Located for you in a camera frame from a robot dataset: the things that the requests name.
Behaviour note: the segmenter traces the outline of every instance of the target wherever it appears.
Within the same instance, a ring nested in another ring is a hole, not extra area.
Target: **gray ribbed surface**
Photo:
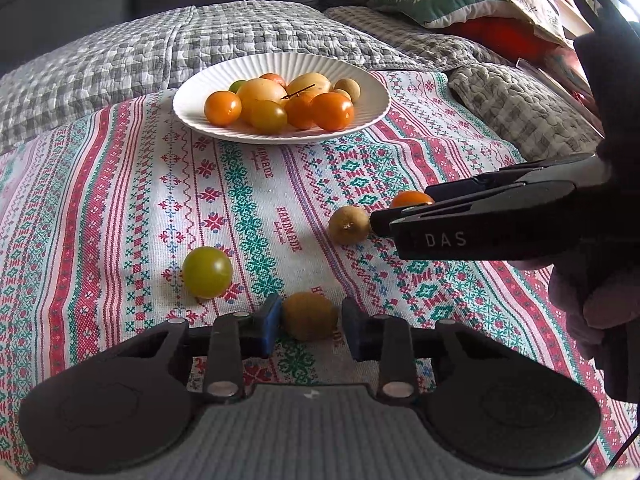
[[[41,466],[29,480],[504,480],[441,449],[417,415],[364,386],[260,385],[242,404],[211,406],[178,447],[118,474]],[[585,480],[581,468],[546,478]]]

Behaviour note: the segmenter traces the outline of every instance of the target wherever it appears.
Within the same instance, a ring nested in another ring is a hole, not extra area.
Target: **silver screw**
[[[207,393],[214,397],[233,397],[238,392],[238,385],[231,381],[217,381],[207,386]]]
[[[402,381],[392,381],[382,386],[382,391],[394,399],[406,399],[414,394],[414,387]]]

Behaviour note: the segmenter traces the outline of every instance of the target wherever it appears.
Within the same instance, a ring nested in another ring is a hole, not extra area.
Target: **tomato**
[[[204,103],[204,115],[214,126],[228,126],[242,112],[242,103],[236,94],[227,90],[213,92]]]
[[[412,205],[435,204],[435,200],[421,191],[401,191],[391,201],[391,207],[409,207]]]
[[[184,286],[196,298],[210,300],[231,285],[234,268],[231,260],[215,247],[198,247],[187,254],[182,264]]]
[[[251,105],[251,124],[262,134],[277,134],[287,125],[287,113],[273,101],[255,101]]]
[[[284,79],[281,78],[278,74],[273,74],[273,73],[269,72],[267,74],[262,74],[260,76],[260,79],[271,79],[272,81],[275,81],[276,83],[278,83],[283,88],[287,87],[287,84],[285,83]]]
[[[311,116],[318,126],[336,132],[349,126],[355,117],[353,103],[335,92],[319,94],[311,101]]]
[[[291,126],[299,130],[308,130],[316,126],[311,117],[311,101],[316,94],[301,92],[291,99],[286,99],[284,111],[287,113],[287,121]]]
[[[231,86],[229,87],[229,91],[233,92],[234,94],[237,94],[238,90],[244,83],[246,83],[244,79],[239,79],[238,81],[234,81],[233,83],[231,83]]]

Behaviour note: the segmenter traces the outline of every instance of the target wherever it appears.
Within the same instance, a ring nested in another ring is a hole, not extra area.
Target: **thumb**
[[[640,267],[609,276],[584,302],[584,319],[592,328],[619,326],[640,316]]]

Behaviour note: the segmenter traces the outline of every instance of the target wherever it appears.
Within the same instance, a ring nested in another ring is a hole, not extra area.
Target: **fruit stem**
[[[283,99],[289,99],[290,97],[293,97],[294,95],[298,95],[300,92],[304,92],[305,90],[309,90],[312,86],[316,86],[316,83],[313,83],[312,85],[309,85],[308,87],[303,88],[302,90],[298,90],[297,92],[293,92],[293,94],[285,95],[283,97]]]

